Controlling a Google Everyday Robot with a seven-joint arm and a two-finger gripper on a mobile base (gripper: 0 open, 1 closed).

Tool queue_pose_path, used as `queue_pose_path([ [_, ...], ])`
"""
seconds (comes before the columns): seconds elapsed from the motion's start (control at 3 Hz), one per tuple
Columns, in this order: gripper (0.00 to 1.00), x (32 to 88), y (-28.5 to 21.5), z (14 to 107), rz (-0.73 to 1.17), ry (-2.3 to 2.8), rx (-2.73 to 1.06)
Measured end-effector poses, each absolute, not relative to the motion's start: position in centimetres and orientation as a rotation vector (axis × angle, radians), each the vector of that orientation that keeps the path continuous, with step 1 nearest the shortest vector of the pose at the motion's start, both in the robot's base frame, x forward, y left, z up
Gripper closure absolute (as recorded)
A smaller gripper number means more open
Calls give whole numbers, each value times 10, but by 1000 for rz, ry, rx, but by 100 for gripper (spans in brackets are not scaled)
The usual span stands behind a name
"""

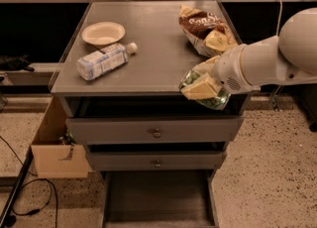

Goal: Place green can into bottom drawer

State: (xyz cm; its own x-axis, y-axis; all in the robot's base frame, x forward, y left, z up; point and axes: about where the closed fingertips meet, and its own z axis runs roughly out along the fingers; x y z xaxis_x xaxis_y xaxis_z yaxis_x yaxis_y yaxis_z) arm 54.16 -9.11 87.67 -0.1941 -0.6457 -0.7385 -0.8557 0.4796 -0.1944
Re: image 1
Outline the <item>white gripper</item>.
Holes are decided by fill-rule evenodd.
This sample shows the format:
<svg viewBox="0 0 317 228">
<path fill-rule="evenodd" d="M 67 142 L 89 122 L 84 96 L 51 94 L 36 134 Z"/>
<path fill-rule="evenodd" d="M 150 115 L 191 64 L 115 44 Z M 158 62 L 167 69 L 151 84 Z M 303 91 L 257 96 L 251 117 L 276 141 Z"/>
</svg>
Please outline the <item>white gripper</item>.
<svg viewBox="0 0 317 228">
<path fill-rule="evenodd" d="M 231 48 L 220 56 L 214 56 L 197 64 L 193 71 L 199 76 L 193 83 L 183 87 L 180 92 L 189 100 L 213 98 L 218 95 L 222 86 L 231 94 L 242 94 L 258 91 L 258 85 L 247 82 L 241 66 L 242 52 L 246 45 Z"/>
</svg>

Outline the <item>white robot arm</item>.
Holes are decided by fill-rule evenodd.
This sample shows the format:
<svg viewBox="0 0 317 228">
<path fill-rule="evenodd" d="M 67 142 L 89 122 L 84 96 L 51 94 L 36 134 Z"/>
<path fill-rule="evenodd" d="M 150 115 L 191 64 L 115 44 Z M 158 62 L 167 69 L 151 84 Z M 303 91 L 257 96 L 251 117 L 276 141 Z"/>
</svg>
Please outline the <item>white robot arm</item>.
<svg viewBox="0 0 317 228">
<path fill-rule="evenodd" d="M 249 93 L 268 84 L 296 85 L 317 81 L 317 9 L 290 17 L 279 33 L 259 42 L 238 45 L 197 65 L 191 83 L 180 92 L 189 100 Z"/>
</svg>

